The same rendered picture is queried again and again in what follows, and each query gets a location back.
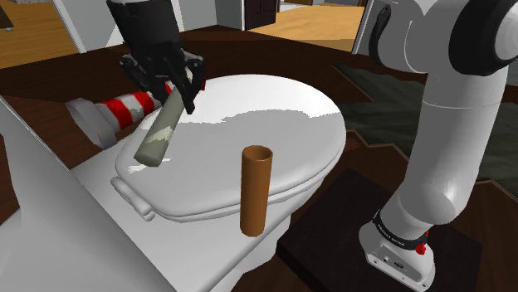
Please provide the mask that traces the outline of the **dark robot stand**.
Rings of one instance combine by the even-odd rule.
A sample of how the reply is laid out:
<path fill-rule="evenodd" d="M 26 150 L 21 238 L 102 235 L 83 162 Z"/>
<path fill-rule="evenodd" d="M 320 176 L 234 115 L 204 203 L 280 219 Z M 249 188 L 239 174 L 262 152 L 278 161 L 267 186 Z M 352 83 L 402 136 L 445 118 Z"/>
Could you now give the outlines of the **dark robot stand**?
<path fill-rule="evenodd" d="M 277 242 L 277 255 L 313 292 L 413 292 L 375 269 L 360 227 L 392 193 L 347 169 Z M 436 274 L 426 292 L 476 292 L 482 246 L 449 225 L 428 238 Z"/>

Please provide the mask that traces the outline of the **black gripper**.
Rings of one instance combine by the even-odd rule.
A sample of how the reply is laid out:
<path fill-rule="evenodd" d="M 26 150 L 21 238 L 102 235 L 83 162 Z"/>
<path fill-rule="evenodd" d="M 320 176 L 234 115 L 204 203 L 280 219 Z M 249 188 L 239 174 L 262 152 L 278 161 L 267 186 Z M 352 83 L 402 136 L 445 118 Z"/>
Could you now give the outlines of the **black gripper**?
<path fill-rule="evenodd" d="M 169 97 L 165 78 L 147 73 L 137 61 L 174 61 L 175 87 L 187 114 L 195 110 L 194 100 L 204 90 L 205 60 L 182 50 L 179 29 L 170 0 L 106 0 L 130 54 L 120 58 L 125 74 L 143 92 L 150 92 L 162 105 Z"/>

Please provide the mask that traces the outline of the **dark grey floor mat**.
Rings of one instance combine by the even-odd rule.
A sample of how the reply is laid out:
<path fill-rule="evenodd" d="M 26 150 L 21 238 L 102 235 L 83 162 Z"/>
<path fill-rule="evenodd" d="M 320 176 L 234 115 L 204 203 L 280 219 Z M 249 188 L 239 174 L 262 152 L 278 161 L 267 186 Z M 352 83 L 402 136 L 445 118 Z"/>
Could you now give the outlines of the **dark grey floor mat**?
<path fill-rule="evenodd" d="M 344 64 L 336 64 L 335 68 L 371 99 L 338 104 L 348 128 L 359 132 L 368 144 L 395 144 L 409 156 L 417 133 L 424 85 Z M 501 104 L 478 178 L 492 179 L 518 198 L 517 104 Z"/>

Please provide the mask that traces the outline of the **grey green tube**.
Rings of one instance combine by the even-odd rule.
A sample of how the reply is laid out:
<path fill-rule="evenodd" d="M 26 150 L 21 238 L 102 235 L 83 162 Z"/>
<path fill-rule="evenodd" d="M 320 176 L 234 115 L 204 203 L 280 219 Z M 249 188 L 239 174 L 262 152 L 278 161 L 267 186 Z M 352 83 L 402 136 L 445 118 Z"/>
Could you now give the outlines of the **grey green tube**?
<path fill-rule="evenodd" d="M 162 163 L 184 110 L 180 91 L 174 87 L 134 155 L 137 162 L 147 167 L 158 167 Z"/>

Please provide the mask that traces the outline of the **red white striped cylinder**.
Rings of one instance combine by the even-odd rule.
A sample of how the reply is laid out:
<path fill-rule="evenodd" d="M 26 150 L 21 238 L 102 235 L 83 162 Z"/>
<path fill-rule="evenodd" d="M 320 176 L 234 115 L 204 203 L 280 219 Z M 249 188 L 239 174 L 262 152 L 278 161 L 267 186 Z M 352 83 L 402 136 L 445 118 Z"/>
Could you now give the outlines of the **red white striped cylinder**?
<path fill-rule="evenodd" d="M 98 103 L 83 98 L 66 102 L 66 108 L 78 127 L 102 149 L 115 145 L 116 134 L 122 129 L 161 107 L 151 92 L 140 90 Z"/>

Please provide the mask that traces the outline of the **white toilet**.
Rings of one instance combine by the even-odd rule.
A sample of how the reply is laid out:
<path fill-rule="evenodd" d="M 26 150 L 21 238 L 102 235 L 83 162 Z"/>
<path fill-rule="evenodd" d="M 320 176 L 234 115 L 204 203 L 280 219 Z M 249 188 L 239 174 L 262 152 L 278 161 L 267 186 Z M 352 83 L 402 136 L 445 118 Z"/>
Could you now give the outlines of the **white toilet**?
<path fill-rule="evenodd" d="M 345 122 L 317 89 L 272 75 L 208 80 L 157 173 L 127 138 L 67 168 L 0 97 L 20 210 L 0 226 L 0 292 L 230 292 L 269 261 L 336 165 Z M 242 151 L 272 151 L 264 232 L 242 234 Z"/>

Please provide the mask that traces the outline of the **brown cardboard tube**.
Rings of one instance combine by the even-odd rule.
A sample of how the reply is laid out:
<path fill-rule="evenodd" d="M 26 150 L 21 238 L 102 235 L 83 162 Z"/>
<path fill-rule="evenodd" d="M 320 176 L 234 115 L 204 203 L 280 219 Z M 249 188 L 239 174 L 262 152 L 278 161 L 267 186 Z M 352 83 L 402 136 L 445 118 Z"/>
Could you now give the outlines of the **brown cardboard tube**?
<path fill-rule="evenodd" d="M 240 228 L 246 236 L 255 237 L 264 232 L 271 166 L 269 148 L 252 145 L 243 149 Z"/>

